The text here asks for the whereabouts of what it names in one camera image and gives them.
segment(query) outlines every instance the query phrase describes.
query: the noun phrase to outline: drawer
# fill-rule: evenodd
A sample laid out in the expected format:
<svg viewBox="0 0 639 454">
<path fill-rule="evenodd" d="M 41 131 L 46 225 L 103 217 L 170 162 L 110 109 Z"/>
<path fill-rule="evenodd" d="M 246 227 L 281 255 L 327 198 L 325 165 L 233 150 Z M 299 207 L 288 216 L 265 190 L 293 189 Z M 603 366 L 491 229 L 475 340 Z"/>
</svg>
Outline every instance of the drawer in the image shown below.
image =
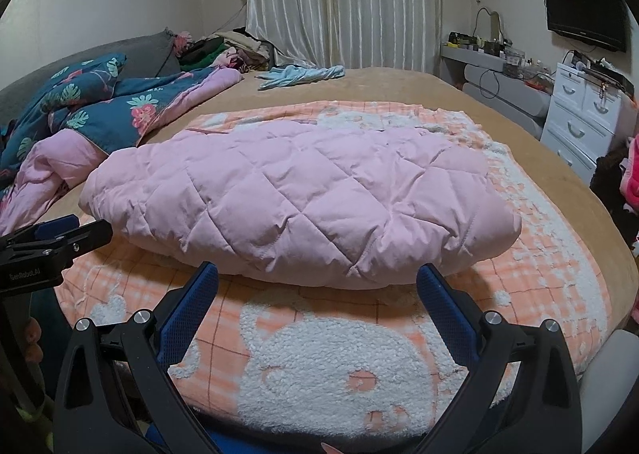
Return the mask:
<svg viewBox="0 0 639 454">
<path fill-rule="evenodd" d="M 577 70 L 563 66 L 557 67 L 553 95 L 570 102 L 575 109 L 581 109 L 585 93 L 586 81 L 579 76 Z"/>
<path fill-rule="evenodd" d="M 614 135 L 599 124 L 584 120 L 576 113 L 561 107 L 553 99 L 546 124 L 553 123 L 564 139 L 583 151 L 592 160 L 608 153 Z"/>
<path fill-rule="evenodd" d="M 609 129 L 612 133 L 618 128 L 617 123 L 623 108 L 623 96 L 616 88 L 606 88 L 601 96 L 598 85 L 586 85 L 586 95 L 583 99 L 583 111 L 586 117 L 592 118 Z"/>
<path fill-rule="evenodd" d="M 544 133 L 541 135 L 541 142 L 568 164 L 587 186 L 590 186 L 592 175 L 595 173 L 595 162 L 566 142 L 552 123 L 546 124 Z"/>
</svg>

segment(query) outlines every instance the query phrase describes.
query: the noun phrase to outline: flat screen tv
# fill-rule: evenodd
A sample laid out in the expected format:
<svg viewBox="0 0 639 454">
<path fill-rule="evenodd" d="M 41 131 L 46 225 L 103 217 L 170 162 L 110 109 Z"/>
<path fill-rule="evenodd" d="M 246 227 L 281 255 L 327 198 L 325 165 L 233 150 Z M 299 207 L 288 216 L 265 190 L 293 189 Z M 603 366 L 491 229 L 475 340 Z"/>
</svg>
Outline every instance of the flat screen tv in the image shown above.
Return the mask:
<svg viewBox="0 0 639 454">
<path fill-rule="evenodd" d="M 623 0 L 546 0 L 548 30 L 613 52 L 625 52 Z"/>
</svg>

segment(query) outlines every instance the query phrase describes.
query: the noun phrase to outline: tan bed sheet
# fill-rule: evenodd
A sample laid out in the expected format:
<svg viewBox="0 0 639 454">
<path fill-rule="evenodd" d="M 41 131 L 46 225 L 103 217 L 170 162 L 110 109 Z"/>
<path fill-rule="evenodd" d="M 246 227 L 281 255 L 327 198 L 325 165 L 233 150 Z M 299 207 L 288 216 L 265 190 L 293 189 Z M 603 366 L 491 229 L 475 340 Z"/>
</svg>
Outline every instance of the tan bed sheet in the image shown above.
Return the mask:
<svg viewBox="0 0 639 454">
<path fill-rule="evenodd" d="M 199 115 L 312 101 L 397 101 L 426 108 L 464 111 L 496 141 L 508 145 L 515 160 L 557 205 L 583 239 L 603 273 L 612 305 L 612 322 L 625 322 L 639 287 L 637 266 L 608 212 L 568 165 L 531 135 L 496 111 L 440 79 L 395 69 L 348 70 L 346 77 L 312 85 L 258 91 L 254 74 L 202 103 L 159 130 L 148 142 L 162 142 Z M 82 185 L 54 204 L 46 221 L 82 212 L 77 201 Z"/>
</svg>

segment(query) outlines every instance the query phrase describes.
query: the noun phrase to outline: teal floral comforter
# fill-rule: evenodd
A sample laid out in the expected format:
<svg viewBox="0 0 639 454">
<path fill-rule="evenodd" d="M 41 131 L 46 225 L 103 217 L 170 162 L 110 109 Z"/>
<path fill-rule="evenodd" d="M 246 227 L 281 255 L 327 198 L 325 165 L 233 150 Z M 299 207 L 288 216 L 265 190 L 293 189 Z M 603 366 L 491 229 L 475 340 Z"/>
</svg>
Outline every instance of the teal floral comforter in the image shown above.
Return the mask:
<svg viewBox="0 0 639 454">
<path fill-rule="evenodd" d="M 2 131 L 0 198 L 38 141 L 73 129 L 107 154 L 137 146 L 148 127 L 183 91 L 199 85 L 214 68 L 167 77 L 117 77 L 124 54 L 107 54 L 65 67 L 30 100 L 15 123 Z"/>
</svg>

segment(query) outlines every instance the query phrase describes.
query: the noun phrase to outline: orange plaid blanket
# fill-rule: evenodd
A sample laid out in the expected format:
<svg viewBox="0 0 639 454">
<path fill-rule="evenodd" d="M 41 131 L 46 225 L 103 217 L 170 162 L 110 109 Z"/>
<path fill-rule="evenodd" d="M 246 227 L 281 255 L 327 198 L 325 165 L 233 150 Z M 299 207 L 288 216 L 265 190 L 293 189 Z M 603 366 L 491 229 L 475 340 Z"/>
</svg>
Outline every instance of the orange plaid blanket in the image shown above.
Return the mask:
<svg viewBox="0 0 639 454">
<path fill-rule="evenodd" d="M 482 151 L 523 229 L 502 256 L 448 281 L 510 322 L 556 319 L 577 371 L 608 336 L 606 285 L 557 207 L 464 113 L 388 102 L 313 102 L 203 115 L 193 131 L 241 131 L 274 119 L 324 127 L 426 127 Z M 153 308 L 194 271 L 119 237 L 85 254 L 56 289 L 70 322 L 120 322 Z M 466 376 L 414 287 L 372 291 L 294 288 L 221 276 L 218 296 L 184 360 L 169 374 L 188 404 L 261 432 L 314 434 L 353 449 L 382 448 L 428 431 Z M 505 397 L 515 369 L 507 371 Z"/>
</svg>

